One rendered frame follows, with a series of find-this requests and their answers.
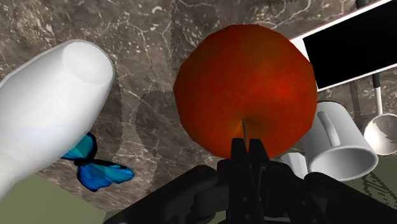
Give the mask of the white tablet with black screen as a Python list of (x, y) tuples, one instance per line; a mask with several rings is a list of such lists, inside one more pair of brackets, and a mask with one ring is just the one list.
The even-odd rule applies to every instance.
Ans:
[(323, 91), (397, 67), (397, 0), (378, 0), (290, 41)]

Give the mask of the white bottle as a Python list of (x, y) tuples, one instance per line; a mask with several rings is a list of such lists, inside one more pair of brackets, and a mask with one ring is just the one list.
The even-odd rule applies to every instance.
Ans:
[(35, 56), (0, 81), (0, 200), (50, 166), (92, 128), (115, 68), (97, 45), (73, 39)]

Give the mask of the blue butterfly figure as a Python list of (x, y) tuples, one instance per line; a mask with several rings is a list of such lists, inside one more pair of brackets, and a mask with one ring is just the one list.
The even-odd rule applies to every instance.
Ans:
[(61, 159), (73, 161), (77, 167), (78, 181), (91, 192), (111, 184), (130, 181), (135, 176), (133, 170), (127, 166), (114, 162), (96, 159), (97, 141), (93, 134), (86, 136)]

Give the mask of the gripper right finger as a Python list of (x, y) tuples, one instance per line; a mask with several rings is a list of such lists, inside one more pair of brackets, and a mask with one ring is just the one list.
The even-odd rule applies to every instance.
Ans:
[(320, 172), (303, 179), (271, 161), (259, 139), (249, 142), (263, 208), (291, 224), (397, 224), (397, 210)]

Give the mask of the small white block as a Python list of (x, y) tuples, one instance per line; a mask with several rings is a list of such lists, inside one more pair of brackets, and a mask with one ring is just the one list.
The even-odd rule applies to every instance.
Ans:
[(294, 174), (301, 179), (308, 174), (306, 159), (298, 152), (286, 153), (281, 156), (281, 162), (287, 164)]

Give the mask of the white mug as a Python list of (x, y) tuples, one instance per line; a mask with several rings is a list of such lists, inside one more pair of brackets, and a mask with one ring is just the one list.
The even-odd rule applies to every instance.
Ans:
[(301, 138), (309, 172), (338, 181), (358, 179), (373, 171), (379, 158), (345, 107), (319, 101), (310, 130)]

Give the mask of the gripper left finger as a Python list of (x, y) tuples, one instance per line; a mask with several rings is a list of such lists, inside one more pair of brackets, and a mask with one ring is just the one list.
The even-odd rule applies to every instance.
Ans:
[(247, 157), (243, 139), (232, 140), (230, 158), (218, 168), (197, 165), (138, 202), (116, 213), (104, 224), (206, 224), (226, 210), (232, 163)]

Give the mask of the red apple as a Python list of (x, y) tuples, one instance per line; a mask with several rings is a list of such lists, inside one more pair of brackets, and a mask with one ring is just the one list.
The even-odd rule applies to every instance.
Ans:
[(181, 64), (173, 92), (189, 137), (222, 158), (235, 138), (261, 140), (269, 157), (284, 153), (317, 106), (311, 63), (282, 34), (253, 24), (208, 35)]

